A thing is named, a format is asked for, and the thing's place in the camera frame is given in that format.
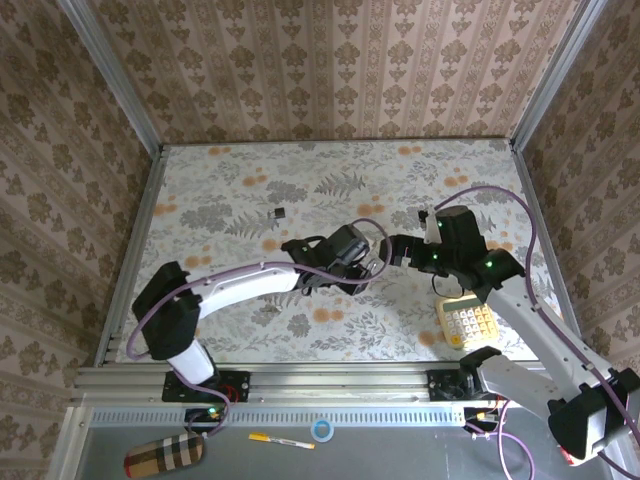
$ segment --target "yellow calculator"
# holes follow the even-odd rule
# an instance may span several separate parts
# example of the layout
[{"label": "yellow calculator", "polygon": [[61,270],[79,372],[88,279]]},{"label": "yellow calculator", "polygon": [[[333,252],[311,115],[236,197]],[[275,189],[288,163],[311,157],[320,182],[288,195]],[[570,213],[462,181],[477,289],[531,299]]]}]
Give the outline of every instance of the yellow calculator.
[{"label": "yellow calculator", "polygon": [[493,312],[475,295],[440,298],[436,310],[444,337],[453,348],[486,343],[500,336]]}]

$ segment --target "patterned wallpaper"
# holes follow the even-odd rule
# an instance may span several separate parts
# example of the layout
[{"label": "patterned wallpaper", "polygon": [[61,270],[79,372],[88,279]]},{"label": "patterned wallpaper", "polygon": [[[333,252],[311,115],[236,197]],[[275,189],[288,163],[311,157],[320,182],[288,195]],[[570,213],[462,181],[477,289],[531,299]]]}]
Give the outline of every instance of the patterned wallpaper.
[{"label": "patterned wallpaper", "polygon": [[640,371],[640,1],[609,2],[525,158],[585,338]]},{"label": "patterned wallpaper", "polygon": [[505,137],[577,0],[91,0],[164,143]]},{"label": "patterned wallpaper", "polygon": [[0,1],[0,478],[44,478],[147,168],[57,4]]}]

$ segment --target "blue tape roll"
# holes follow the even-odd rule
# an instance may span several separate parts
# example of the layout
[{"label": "blue tape roll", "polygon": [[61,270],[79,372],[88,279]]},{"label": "blue tape roll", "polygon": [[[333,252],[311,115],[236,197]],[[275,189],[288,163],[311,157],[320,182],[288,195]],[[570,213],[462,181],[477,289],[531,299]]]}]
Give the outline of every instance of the blue tape roll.
[{"label": "blue tape roll", "polygon": [[[323,427],[327,429],[326,433],[321,433],[320,429]],[[325,443],[331,440],[333,438],[334,431],[335,429],[333,428],[333,425],[331,425],[329,421],[325,420],[324,418],[316,420],[316,422],[311,425],[311,436],[316,442],[319,443]]]}]

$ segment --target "floral tablecloth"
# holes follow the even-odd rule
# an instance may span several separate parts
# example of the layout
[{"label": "floral tablecloth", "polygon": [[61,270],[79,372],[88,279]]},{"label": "floral tablecloth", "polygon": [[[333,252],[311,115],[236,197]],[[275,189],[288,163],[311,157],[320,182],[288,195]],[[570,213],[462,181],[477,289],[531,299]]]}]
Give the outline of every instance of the floral tablecloth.
[{"label": "floral tablecloth", "polygon": [[[214,271],[257,261],[287,239],[328,236],[358,217],[377,220],[389,234],[421,236],[418,209],[482,184],[521,193],[505,140],[170,147],[134,298],[165,262]],[[475,212],[489,246],[524,262],[531,230],[517,203],[490,191],[460,201]],[[285,207],[286,218],[270,215],[275,207]],[[377,251],[380,235],[366,224],[362,230]],[[533,264],[538,292],[557,309],[540,250]],[[441,294],[459,292],[452,279],[436,286]],[[255,298],[203,319],[197,335],[219,362],[458,359],[465,352],[446,344],[435,301],[428,275],[389,268],[359,296],[330,288],[311,297]],[[124,338],[135,324],[129,314]],[[495,347],[514,360],[535,359],[504,320],[499,324]],[[136,348],[145,349],[142,337]],[[124,342],[117,360],[127,361]]]}]

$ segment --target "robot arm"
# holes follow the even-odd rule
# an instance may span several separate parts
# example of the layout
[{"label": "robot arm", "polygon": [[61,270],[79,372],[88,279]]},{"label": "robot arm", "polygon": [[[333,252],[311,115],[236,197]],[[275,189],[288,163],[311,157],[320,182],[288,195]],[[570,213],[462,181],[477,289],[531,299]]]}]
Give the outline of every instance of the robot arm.
[{"label": "robot arm", "polygon": [[[268,261],[227,269],[214,280],[192,288],[184,287],[211,272],[186,271],[178,262],[166,263],[133,302],[133,312],[141,322],[167,294],[184,288],[151,316],[142,334],[154,360],[168,361],[182,377],[198,385],[217,373],[214,361],[195,338],[200,319],[228,305],[269,293],[302,290],[308,295],[314,288],[336,285],[356,295],[366,288],[366,279],[371,276],[371,269],[359,263],[369,250],[364,235],[353,225],[344,225],[329,238],[286,242],[282,251]],[[328,280],[296,266],[312,267],[351,283]]]},{"label": "robot arm", "polygon": [[[594,371],[600,372],[633,418],[638,418],[640,412],[638,376],[631,369],[614,370],[573,334],[544,301],[536,298],[532,302],[523,267],[505,250],[487,250],[475,216],[466,207],[419,215],[426,223],[431,243],[406,235],[391,237],[392,265],[400,266],[402,259],[408,257],[411,268],[443,277],[455,276],[465,290],[473,291],[509,322],[551,377],[531,372],[499,350],[485,347],[461,360],[460,384],[470,385],[471,394],[500,394],[547,421],[574,464],[594,457],[615,438],[628,433],[622,415]],[[386,246],[382,245],[381,256],[386,253]],[[536,308],[546,313],[588,362],[579,359],[542,321]]]}]

